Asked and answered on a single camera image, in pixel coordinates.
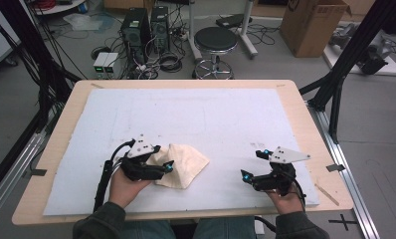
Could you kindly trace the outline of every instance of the sleeve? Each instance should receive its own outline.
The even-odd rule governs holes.
[[[125,212],[118,205],[107,202],[94,214],[75,223],[74,239],[119,238]]]
[[[313,224],[304,212],[293,212],[276,218],[276,239],[329,238],[327,232]]]

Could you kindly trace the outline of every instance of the white paper sheet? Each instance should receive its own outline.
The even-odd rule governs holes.
[[[190,144],[210,163],[186,190],[146,187],[127,212],[273,206],[264,192],[242,181],[240,169],[267,174],[270,165],[255,157],[256,150],[279,145],[298,150],[275,90],[93,90],[59,166],[44,214],[92,213],[103,163],[120,144],[141,133],[154,145]],[[304,163],[294,166],[306,204],[318,204]]]

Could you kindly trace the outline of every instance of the beige cloth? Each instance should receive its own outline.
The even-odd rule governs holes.
[[[161,147],[148,160],[149,164],[162,165],[174,160],[173,171],[167,173],[161,180],[155,180],[157,185],[185,189],[191,184],[198,173],[210,160],[194,147],[187,144],[169,144],[169,148]]]

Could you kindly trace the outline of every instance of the floor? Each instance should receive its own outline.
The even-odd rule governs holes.
[[[99,31],[75,32],[57,15],[50,19],[51,28],[58,32],[57,39],[78,68],[89,79],[95,79],[92,67],[94,48],[117,37],[120,23],[105,15],[95,15],[104,20]],[[219,16],[196,20],[196,28],[215,26]],[[253,24],[276,28],[281,21],[255,18]],[[267,45],[255,45],[259,55],[250,60],[242,45],[232,54],[224,56],[235,71],[236,79],[290,79],[299,88],[323,77],[329,67],[323,57],[298,59],[293,57],[279,32],[268,33]],[[250,39],[257,43],[253,36]],[[178,73],[160,73],[158,79],[191,79],[194,67],[189,45],[184,43],[186,55],[183,68]],[[396,55],[391,55],[396,62]],[[69,71],[78,70],[64,57]],[[25,68],[0,66],[0,162],[38,110],[37,86]],[[303,96],[311,99],[314,93]],[[338,139],[364,202],[375,223],[379,236],[396,238],[396,77],[362,76],[350,74],[343,86]],[[0,210],[0,238],[70,238],[71,223],[47,226],[19,227],[11,217],[28,179],[23,177]],[[276,215],[265,216],[274,222]],[[309,213],[309,218],[329,232],[331,238],[363,238],[354,222],[352,211]],[[348,223],[331,220],[344,218]],[[261,238],[274,238],[266,229]]]

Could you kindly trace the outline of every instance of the hand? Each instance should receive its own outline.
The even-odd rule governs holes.
[[[108,201],[125,208],[149,183],[150,180],[132,181],[118,168],[111,178]]]
[[[275,203],[275,206],[281,215],[303,211],[302,204],[299,197],[297,196],[297,191],[294,184],[289,189],[289,193],[285,196],[280,196],[275,190],[269,190],[266,191],[266,193]]]

